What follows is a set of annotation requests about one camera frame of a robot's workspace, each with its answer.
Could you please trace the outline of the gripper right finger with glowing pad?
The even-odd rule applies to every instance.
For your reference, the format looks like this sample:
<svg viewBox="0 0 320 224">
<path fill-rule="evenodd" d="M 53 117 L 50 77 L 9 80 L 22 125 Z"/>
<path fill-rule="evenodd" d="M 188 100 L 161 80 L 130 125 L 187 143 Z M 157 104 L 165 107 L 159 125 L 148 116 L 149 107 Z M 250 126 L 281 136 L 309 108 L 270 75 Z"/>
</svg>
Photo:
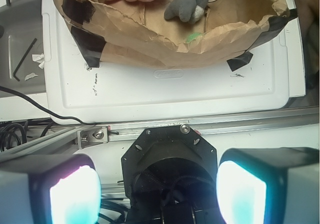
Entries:
<svg viewBox="0 0 320 224">
<path fill-rule="evenodd" d="M 319 223 L 320 152 L 310 147 L 231 148 L 216 178 L 226 223 Z"/>
</svg>

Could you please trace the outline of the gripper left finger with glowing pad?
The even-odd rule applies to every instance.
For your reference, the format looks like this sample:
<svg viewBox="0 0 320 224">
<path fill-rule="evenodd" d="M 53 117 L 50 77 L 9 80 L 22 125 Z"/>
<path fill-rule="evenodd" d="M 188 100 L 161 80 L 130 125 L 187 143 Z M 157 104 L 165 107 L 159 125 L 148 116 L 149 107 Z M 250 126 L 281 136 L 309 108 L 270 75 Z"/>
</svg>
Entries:
<svg viewBox="0 0 320 224">
<path fill-rule="evenodd" d="M 96 223 L 101 181 L 85 154 L 0 158 L 1 223 Z"/>
</svg>

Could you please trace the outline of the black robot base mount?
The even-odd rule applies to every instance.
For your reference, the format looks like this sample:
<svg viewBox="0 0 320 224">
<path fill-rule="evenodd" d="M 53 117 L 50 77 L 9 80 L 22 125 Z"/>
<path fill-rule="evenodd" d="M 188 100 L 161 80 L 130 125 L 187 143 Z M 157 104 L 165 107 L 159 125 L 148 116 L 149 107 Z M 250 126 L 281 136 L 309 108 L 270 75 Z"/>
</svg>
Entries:
<svg viewBox="0 0 320 224">
<path fill-rule="evenodd" d="M 145 129 L 121 161 L 126 223 L 223 223 L 216 149 L 189 126 Z"/>
</svg>

